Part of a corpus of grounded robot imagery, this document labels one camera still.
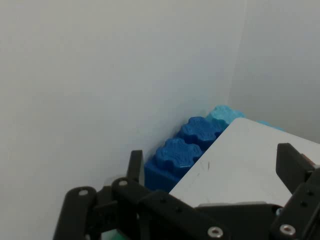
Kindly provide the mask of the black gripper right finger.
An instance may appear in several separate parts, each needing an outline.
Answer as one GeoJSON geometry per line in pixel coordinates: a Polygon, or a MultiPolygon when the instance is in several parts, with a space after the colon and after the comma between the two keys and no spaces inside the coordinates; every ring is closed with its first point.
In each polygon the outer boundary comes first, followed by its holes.
{"type": "Polygon", "coordinates": [[[289,143],[279,143],[276,173],[291,197],[270,227],[272,240],[320,238],[320,169],[289,143]]]}

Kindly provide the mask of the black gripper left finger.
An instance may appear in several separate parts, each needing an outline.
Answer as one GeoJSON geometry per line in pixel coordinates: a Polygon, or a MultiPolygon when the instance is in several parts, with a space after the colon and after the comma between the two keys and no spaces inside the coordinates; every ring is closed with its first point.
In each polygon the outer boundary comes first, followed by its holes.
{"type": "Polygon", "coordinates": [[[139,182],[143,152],[130,154],[126,176],[95,190],[69,190],[54,232],[56,240],[100,240],[117,230],[128,240],[229,240],[230,230],[167,192],[139,182]]]}

